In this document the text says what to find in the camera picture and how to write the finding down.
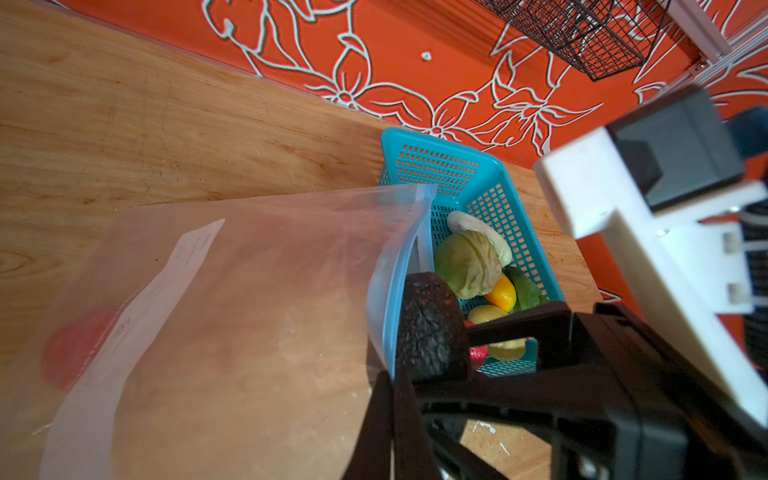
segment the floral wall pattern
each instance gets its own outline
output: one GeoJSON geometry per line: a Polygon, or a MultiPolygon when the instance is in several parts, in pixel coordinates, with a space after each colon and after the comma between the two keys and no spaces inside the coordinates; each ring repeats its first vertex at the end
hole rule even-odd
{"type": "MultiPolygon", "coordinates": [[[[472,0],[52,1],[523,167],[626,114],[699,60],[670,23],[645,66],[593,83],[472,0]]],[[[726,37],[768,7],[699,3],[726,37]]],[[[706,85],[725,118],[768,103],[767,68],[762,45],[706,85]]],[[[764,164],[750,163],[750,174],[764,164]]],[[[602,240],[579,244],[604,297],[635,306],[602,240]]]]}

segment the clear plastic bag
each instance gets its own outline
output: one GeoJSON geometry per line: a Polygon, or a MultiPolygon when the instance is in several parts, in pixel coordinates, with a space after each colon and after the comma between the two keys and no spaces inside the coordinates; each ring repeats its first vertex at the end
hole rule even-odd
{"type": "Polygon", "coordinates": [[[340,477],[369,331],[389,363],[382,308],[434,196],[412,184],[124,214],[0,385],[0,472],[340,477]]]}

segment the blue plastic basket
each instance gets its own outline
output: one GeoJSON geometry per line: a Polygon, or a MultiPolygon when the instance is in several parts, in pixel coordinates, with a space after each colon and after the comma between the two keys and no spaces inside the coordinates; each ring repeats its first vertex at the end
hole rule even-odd
{"type": "MultiPolygon", "coordinates": [[[[381,185],[437,185],[437,197],[432,202],[433,248],[451,234],[448,214],[460,210],[474,215],[507,240],[513,264],[532,278],[547,298],[564,300],[515,185],[499,160],[465,145],[394,127],[382,133],[382,147],[381,185]]],[[[461,301],[465,315],[486,304],[481,297],[461,301]]],[[[535,360],[535,342],[528,341],[522,359],[499,362],[488,358],[480,371],[488,376],[532,372],[535,360]]]]}

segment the white label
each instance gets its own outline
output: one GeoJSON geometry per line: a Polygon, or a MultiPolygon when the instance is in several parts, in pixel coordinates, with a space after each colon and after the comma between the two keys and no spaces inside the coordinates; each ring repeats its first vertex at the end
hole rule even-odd
{"type": "Polygon", "coordinates": [[[114,413],[125,381],[176,308],[222,225],[223,218],[182,235],[162,271],[120,315],[56,414],[45,439],[41,480],[113,477],[114,413]]]}

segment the wooden table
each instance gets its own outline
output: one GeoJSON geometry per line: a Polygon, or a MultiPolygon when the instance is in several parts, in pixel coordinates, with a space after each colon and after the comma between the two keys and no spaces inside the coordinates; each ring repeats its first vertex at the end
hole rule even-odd
{"type": "MultiPolygon", "coordinates": [[[[385,121],[25,0],[0,5],[0,36],[0,373],[121,210],[378,184],[385,121]]],[[[576,243],[533,172],[508,169],[568,303],[591,310],[576,243]]],[[[548,478],[546,444],[494,429],[464,442],[548,478]]]]}

